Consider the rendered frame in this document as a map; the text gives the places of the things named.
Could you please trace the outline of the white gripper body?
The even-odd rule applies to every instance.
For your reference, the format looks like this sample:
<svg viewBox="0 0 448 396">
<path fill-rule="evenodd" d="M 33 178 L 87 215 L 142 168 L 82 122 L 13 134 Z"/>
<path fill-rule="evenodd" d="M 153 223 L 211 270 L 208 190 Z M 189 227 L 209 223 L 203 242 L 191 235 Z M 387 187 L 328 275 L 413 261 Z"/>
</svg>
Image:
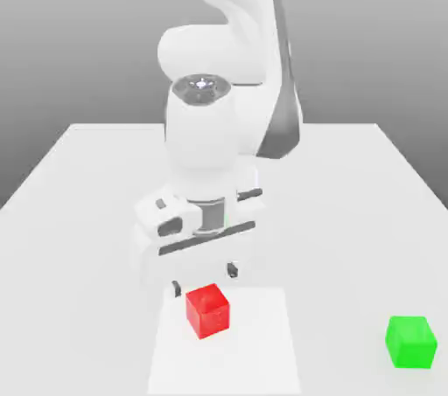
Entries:
<svg viewBox="0 0 448 396">
<path fill-rule="evenodd" d="M 231 226 L 211 238 L 194 237 L 161 247 L 154 260 L 162 282 L 177 280 L 182 285 L 221 282 L 227 276 L 226 265 L 237 261 L 240 271 L 255 252 L 255 221 Z"/>
</svg>

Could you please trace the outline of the small red cube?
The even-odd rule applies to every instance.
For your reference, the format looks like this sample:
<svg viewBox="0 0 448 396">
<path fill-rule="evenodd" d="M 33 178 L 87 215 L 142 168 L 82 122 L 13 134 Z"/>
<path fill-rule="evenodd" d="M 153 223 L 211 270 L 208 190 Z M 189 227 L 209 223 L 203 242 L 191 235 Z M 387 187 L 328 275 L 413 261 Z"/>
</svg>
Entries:
<svg viewBox="0 0 448 396">
<path fill-rule="evenodd" d="M 185 294 L 185 314 L 198 339 L 230 326 L 230 304 L 215 283 Z"/>
</svg>

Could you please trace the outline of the small green cube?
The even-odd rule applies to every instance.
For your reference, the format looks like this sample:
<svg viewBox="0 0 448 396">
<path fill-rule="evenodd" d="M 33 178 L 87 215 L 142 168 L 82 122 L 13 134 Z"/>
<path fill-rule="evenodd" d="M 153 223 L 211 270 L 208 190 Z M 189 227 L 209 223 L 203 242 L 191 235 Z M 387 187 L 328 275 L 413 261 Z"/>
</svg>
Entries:
<svg viewBox="0 0 448 396">
<path fill-rule="evenodd" d="M 438 341 L 425 316 L 392 316 L 385 344 L 395 368 L 430 369 Z"/>
</svg>

